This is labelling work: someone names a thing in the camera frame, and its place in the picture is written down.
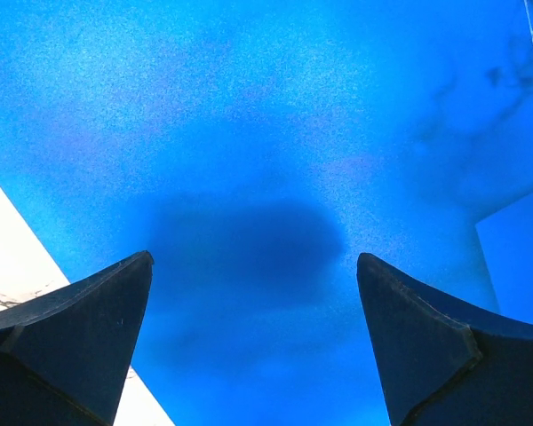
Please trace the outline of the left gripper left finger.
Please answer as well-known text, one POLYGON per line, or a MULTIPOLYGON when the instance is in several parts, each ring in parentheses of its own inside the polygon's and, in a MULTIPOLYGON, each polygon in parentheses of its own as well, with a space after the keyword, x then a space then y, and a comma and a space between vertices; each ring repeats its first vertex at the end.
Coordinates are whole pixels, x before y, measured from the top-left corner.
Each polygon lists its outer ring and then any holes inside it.
POLYGON ((111 425, 145 315, 141 251, 0 311, 0 425, 111 425))

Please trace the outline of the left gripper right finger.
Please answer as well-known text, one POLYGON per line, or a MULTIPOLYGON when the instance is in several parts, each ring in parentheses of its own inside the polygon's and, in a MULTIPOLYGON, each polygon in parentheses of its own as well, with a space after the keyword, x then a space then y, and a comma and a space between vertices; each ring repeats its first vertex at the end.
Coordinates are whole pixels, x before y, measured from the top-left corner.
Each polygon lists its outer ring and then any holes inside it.
POLYGON ((392 425, 533 425, 533 325, 369 253, 357 282, 392 425))

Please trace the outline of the blue plastic folder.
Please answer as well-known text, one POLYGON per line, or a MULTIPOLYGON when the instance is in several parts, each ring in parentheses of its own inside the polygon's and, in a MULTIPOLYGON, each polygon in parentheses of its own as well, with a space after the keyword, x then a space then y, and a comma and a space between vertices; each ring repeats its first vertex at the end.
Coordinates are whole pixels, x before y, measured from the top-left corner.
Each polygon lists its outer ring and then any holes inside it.
POLYGON ((362 252, 533 322, 533 1, 0 1, 0 187, 175 424, 386 425, 362 252))

